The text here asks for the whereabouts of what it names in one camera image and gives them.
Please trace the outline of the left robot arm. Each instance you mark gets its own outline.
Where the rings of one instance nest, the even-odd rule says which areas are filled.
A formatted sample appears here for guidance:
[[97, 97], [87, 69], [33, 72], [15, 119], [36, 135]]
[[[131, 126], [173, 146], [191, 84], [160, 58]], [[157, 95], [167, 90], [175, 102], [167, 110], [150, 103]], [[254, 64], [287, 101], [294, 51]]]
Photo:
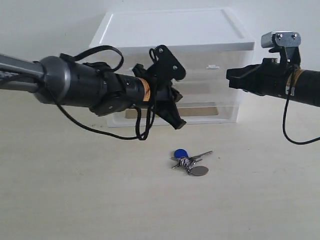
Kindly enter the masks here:
[[150, 121], [160, 117], [176, 130], [186, 124], [177, 107], [182, 94], [172, 83], [182, 80], [186, 71], [172, 53], [154, 57], [148, 68], [136, 64], [132, 75], [118, 73], [124, 59], [112, 67], [103, 61], [83, 62], [87, 56], [60, 54], [27, 61], [2, 54], [0, 87], [29, 92], [42, 104], [87, 108], [99, 117], [135, 109], [138, 118], [146, 110]]

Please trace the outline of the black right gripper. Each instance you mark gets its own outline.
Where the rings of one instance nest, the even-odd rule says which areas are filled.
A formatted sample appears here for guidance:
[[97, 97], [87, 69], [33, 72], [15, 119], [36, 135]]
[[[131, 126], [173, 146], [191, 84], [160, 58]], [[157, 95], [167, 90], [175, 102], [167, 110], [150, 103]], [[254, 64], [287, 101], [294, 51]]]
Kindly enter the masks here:
[[289, 76], [294, 65], [281, 64], [277, 58], [264, 58], [260, 64], [226, 70], [228, 86], [257, 96], [285, 97]]

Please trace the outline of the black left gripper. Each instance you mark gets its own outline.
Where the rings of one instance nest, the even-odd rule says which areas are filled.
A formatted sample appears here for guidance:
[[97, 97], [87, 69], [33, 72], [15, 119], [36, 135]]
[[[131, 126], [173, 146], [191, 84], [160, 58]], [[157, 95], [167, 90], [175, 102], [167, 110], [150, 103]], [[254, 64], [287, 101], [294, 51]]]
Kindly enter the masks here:
[[184, 78], [184, 68], [177, 64], [153, 63], [148, 68], [137, 63], [133, 69], [131, 107], [147, 109], [155, 107], [155, 113], [175, 130], [186, 125], [176, 103], [183, 97], [173, 87], [172, 80]]

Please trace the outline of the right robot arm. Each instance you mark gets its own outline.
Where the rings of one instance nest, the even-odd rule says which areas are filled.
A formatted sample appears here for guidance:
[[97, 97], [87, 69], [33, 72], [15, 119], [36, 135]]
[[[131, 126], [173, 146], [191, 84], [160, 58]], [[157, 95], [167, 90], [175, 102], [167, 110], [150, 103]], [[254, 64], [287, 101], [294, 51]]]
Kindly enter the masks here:
[[264, 58], [260, 64], [226, 70], [229, 87], [257, 96], [271, 96], [320, 106], [320, 73], [290, 63], [281, 65], [276, 58]]

